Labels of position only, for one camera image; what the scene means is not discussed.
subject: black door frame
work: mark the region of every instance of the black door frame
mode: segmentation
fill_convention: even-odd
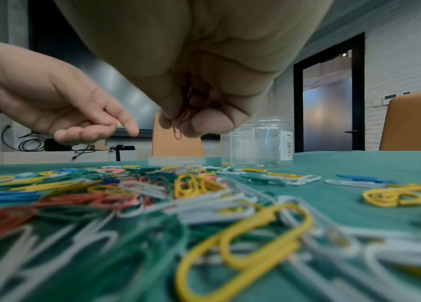
[[[364,144],[364,53],[365,35],[359,34],[345,42],[332,46],[293,65],[293,89],[295,110],[295,152],[303,152],[303,70],[315,64],[331,60],[352,51],[352,110],[353,150],[365,150]]]

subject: chair backrest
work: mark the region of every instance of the chair backrest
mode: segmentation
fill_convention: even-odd
[[[205,156],[204,147],[200,138],[188,138],[177,130],[163,129],[159,125],[159,113],[154,119],[154,131],[152,134],[152,156]]]
[[[391,100],[379,150],[421,151],[421,92]]]

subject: barcode label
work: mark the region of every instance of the barcode label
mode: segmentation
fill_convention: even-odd
[[[293,160],[293,133],[280,131],[280,160]]]

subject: green tablecloth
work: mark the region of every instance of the green tablecloth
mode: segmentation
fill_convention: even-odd
[[[219,158],[209,158],[208,165],[219,165]],[[108,165],[147,165],[146,161],[119,163],[76,163],[46,165],[3,165],[0,175],[41,172],[60,168],[100,167]],[[304,199],[336,223],[351,227],[421,232],[412,224],[421,220],[421,207],[377,208],[364,203],[361,194],[366,189],[324,184],[337,179],[336,174],[377,177],[400,183],[421,184],[421,152],[312,152],[294,156],[290,168],[271,169],[279,173],[320,175],[322,180],[298,187],[252,185],[261,191],[277,195],[292,195]],[[235,273],[223,267],[195,269],[190,272],[190,286],[198,292],[208,292],[223,284]],[[276,268],[242,292],[235,301],[321,301],[315,291],[296,282],[285,268]],[[160,302],[172,301],[172,293],[162,293]]]

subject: door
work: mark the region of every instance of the door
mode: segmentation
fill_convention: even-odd
[[[364,34],[294,65],[295,151],[364,150]]]

